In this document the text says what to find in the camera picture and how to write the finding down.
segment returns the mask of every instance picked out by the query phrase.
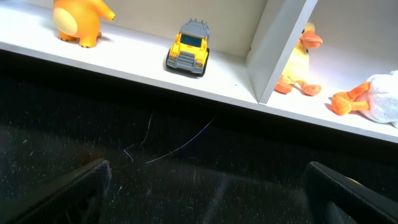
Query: yellow toy truck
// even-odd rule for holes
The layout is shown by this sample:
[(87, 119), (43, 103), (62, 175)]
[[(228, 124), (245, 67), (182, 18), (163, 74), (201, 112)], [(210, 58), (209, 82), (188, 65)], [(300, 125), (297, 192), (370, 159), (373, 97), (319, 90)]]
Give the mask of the yellow toy truck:
[(175, 43), (167, 56), (166, 66), (188, 70), (202, 77), (206, 72), (210, 52), (209, 36), (210, 29), (207, 23), (190, 19), (175, 37)]

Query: gray truck roof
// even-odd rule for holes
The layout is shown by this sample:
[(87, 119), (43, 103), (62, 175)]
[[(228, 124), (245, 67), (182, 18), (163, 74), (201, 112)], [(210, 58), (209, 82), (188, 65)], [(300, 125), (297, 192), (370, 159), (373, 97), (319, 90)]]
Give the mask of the gray truck roof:
[(203, 21), (199, 22), (196, 19), (190, 19), (186, 24), (181, 27), (180, 32), (202, 39), (208, 36), (209, 39), (210, 28), (207, 26), (207, 23), (204, 23)]

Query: yellow duck plush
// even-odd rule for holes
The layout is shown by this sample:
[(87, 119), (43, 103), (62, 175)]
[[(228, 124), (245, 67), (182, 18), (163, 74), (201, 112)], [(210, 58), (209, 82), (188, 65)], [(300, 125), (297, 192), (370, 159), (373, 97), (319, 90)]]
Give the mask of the yellow duck plush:
[(304, 93), (309, 96), (315, 96), (321, 91), (320, 85), (309, 85), (305, 80), (310, 73), (308, 49), (318, 48), (322, 43), (322, 39), (315, 34), (315, 26), (308, 22), (286, 63), (275, 91), (288, 94), (295, 83), (298, 83)]

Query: toy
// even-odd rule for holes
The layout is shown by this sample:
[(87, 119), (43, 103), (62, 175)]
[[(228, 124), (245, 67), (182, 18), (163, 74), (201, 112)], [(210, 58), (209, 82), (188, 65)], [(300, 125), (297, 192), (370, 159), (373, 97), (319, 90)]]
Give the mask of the toy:
[(295, 83), (298, 83), (304, 93), (309, 96), (315, 96), (321, 91), (320, 85), (309, 85), (305, 80), (310, 72), (308, 48), (318, 48), (322, 43), (322, 39), (315, 34), (314, 25), (308, 22), (282, 71), (275, 91), (288, 94)]
[(388, 75), (372, 75), (349, 92), (333, 95), (331, 105), (338, 115), (359, 111), (378, 123), (398, 128), (398, 70)]
[(64, 41), (80, 38), (82, 47), (95, 47), (101, 37), (99, 16), (112, 21), (115, 14), (102, 0), (55, 0), (53, 20)]
[(190, 19), (181, 27), (171, 47), (166, 66), (180, 68), (202, 77), (206, 72), (210, 29), (203, 21)]

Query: truck wheel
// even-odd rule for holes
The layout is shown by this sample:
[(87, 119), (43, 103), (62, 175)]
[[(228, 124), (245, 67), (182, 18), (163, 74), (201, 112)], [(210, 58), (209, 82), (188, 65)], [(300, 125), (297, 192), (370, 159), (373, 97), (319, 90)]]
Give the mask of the truck wheel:
[(208, 53), (208, 55), (207, 55), (207, 58), (205, 61), (205, 67), (203, 68), (203, 71), (201, 72), (201, 74), (199, 74), (199, 77), (203, 77), (205, 75), (206, 67), (207, 67), (207, 60), (209, 59), (209, 55), (210, 55), (210, 49), (207, 49), (207, 53)]
[(167, 53), (166, 67), (169, 68), (169, 69), (174, 69), (174, 68), (172, 68), (172, 67), (170, 67), (170, 66), (167, 65), (167, 60), (169, 59), (169, 57), (170, 57), (170, 50), (169, 50), (169, 52)]

